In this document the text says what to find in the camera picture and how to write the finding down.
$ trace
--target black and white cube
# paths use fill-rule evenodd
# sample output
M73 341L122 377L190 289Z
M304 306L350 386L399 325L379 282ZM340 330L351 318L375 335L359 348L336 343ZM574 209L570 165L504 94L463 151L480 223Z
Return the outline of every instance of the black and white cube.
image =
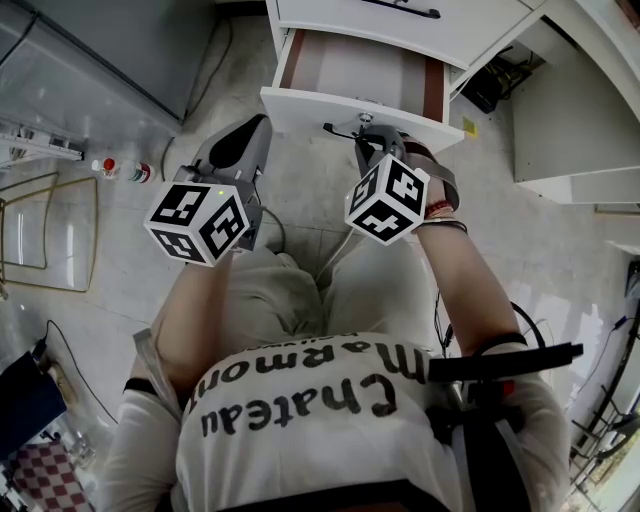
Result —
M233 186L166 182L144 227L170 258L213 267L249 221Z
M424 220L429 175L386 155L345 197L345 222L390 245Z

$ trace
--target gray device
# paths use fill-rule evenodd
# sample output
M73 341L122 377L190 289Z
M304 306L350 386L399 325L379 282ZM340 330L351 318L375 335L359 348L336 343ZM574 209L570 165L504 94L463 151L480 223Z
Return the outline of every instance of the gray device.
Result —
M264 172L272 135L271 121L264 114L233 123L204 141L191 164L180 166L173 180L236 187L250 225L238 247L249 251L263 213L255 183Z

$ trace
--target white t-shirt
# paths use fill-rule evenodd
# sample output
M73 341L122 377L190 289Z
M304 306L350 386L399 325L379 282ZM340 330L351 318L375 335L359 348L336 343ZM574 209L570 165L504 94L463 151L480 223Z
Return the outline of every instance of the white t-shirt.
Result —
M322 491L370 495L394 482L415 488L425 505L474 510L464 450L436 440L425 414L446 405L443 388L427 381L428 361L424 349L373 333L249 349L204 375L182 425L157 397L128 391L100 508L152 510L170 490L175 510L309 493L340 508L348 492ZM568 475L566 421L539 375L515 380L505 403L522 408L525 427L505 441L532 509L557 509Z

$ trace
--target bottle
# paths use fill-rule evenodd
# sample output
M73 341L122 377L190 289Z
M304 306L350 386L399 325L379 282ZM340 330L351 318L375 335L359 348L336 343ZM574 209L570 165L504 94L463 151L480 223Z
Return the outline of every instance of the bottle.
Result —
M122 179L135 183L149 183L155 178L155 169L144 162L133 160L122 160L120 163L113 158L104 160L94 160L91 168L96 172L101 172L108 179Z

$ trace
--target wristband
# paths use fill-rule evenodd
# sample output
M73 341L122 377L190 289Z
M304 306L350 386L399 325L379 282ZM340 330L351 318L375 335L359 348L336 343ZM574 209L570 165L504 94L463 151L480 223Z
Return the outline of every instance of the wristband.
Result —
M425 219L438 217L437 214L443 210L447 213L453 213L453 206L451 206L449 201L438 201L437 203L433 203L431 206L428 206Z
M460 231L464 231L465 233L469 233L467 226L460 222L459 220L455 220L455 219L446 219L446 218L439 218L439 219L430 219L430 220L425 220L422 224L420 224L420 228L424 228L426 226L445 226L448 228L456 228L459 229Z

